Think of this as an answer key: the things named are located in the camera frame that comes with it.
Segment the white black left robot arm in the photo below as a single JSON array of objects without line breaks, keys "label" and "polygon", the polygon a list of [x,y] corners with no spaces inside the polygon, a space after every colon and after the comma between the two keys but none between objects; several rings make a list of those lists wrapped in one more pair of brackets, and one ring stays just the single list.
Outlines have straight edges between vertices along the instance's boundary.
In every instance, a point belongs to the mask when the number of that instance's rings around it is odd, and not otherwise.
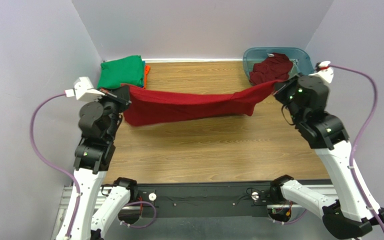
[{"label": "white black left robot arm", "polygon": [[92,216],[101,184],[115,152],[114,141],[122,113],[131,102],[130,87],[90,89],[79,111],[81,139],[75,149],[75,181],[66,215],[56,236],[58,240],[89,240],[97,235]]}]

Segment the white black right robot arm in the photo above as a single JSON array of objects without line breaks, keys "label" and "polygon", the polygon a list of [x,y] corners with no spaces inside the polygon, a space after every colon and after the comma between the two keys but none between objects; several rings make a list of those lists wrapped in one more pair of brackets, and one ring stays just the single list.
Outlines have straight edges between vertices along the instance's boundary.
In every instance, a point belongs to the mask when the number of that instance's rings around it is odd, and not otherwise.
[{"label": "white black right robot arm", "polygon": [[325,108],[330,89],[315,75],[296,76],[274,85],[274,97],[290,113],[292,125],[315,151],[327,170],[336,197],[305,187],[289,175],[270,184],[275,203],[291,201],[318,216],[339,240],[358,239],[384,224],[384,207],[368,188],[358,185],[362,175],[351,157],[352,145],[342,121]]}]

